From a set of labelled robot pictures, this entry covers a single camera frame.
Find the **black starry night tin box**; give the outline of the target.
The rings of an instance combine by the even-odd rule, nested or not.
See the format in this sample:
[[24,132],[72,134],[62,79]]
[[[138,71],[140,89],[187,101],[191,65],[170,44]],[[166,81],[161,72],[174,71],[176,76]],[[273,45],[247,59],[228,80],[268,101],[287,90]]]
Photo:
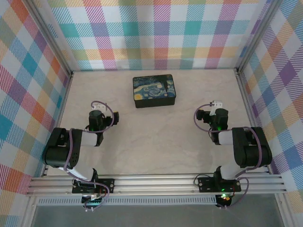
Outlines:
[[175,104],[176,90],[171,74],[133,78],[136,108],[170,106]]

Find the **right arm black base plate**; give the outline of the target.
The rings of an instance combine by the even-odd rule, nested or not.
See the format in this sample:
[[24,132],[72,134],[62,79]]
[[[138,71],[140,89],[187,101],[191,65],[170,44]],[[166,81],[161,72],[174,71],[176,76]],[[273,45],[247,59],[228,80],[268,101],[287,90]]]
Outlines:
[[199,192],[240,192],[241,185],[237,180],[224,180],[214,177],[198,178]]

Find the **aluminium mounting rail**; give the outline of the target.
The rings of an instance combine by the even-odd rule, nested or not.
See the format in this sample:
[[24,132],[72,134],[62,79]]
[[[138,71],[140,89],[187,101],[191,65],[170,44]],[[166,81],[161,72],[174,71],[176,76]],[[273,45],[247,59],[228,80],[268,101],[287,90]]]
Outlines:
[[[196,174],[179,175],[102,175],[102,179],[114,179],[112,196],[162,196],[162,195],[198,195],[202,183]],[[239,183],[240,194],[276,194],[285,193],[286,186],[280,175],[269,173],[248,173]],[[72,178],[67,175],[47,175],[33,178],[27,196],[71,196]]]

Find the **aluminium frame side rail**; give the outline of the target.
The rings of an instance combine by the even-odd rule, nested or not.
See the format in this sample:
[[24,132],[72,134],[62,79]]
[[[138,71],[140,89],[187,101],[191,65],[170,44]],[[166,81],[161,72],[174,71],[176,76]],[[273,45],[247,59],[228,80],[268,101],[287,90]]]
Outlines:
[[250,126],[244,126],[241,130],[242,134],[239,136],[239,155],[241,157],[240,166],[244,167],[244,169],[239,173],[241,175],[247,171],[252,171],[259,167],[271,164],[272,153],[263,129],[257,126],[255,116],[249,104],[248,94],[243,85],[243,81],[240,75],[237,74],[236,70],[234,70],[234,73],[250,122]]
[[[64,95],[64,98],[63,98],[63,101],[62,101],[62,105],[61,105],[61,108],[60,108],[60,112],[59,112],[59,115],[58,115],[58,119],[57,119],[57,122],[56,122],[56,125],[55,125],[56,127],[59,127],[61,125],[61,122],[62,122],[62,116],[63,116],[64,110],[65,110],[65,107],[66,107],[66,102],[67,102],[69,92],[70,92],[70,88],[71,88],[71,85],[72,85],[73,75],[74,75],[74,71],[71,71],[68,82],[67,82],[66,92],[65,92],[65,95]],[[40,173],[40,177],[44,177],[45,175],[47,175],[47,170],[48,170],[48,166],[46,164],[43,164],[42,170],[41,170],[41,173]]]

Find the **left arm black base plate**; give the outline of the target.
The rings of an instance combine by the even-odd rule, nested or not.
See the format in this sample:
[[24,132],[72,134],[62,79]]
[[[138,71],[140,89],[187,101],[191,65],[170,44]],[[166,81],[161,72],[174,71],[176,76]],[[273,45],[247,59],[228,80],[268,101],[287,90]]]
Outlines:
[[106,194],[107,189],[104,186],[99,184],[103,184],[109,188],[109,192],[114,192],[115,180],[113,178],[99,178],[95,180],[98,184],[93,183],[84,183],[78,180],[72,181],[72,193],[73,194]]

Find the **aluminium frame post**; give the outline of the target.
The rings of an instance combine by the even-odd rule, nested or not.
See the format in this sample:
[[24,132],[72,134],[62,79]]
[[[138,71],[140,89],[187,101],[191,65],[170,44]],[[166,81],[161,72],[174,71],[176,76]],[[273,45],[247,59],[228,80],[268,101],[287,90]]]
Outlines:
[[243,46],[241,54],[235,64],[238,75],[241,75],[247,66],[253,52],[261,38],[269,27],[283,0],[260,0],[257,9],[252,16],[252,22],[248,28],[247,41]]
[[69,67],[64,55],[59,48],[59,45],[56,43],[55,38],[53,37],[47,23],[41,16],[38,8],[36,7],[33,0],[23,0],[24,4],[26,5],[27,9],[30,11],[30,14],[33,16],[35,22],[37,23],[38,27],[41,30],[41,33],[45,37],[46,41],[50,45],[51,49],[53,50],[55,56],[58,58],[59,63],[63,66],[64,70],[67,74],[71,77],[73,71]]

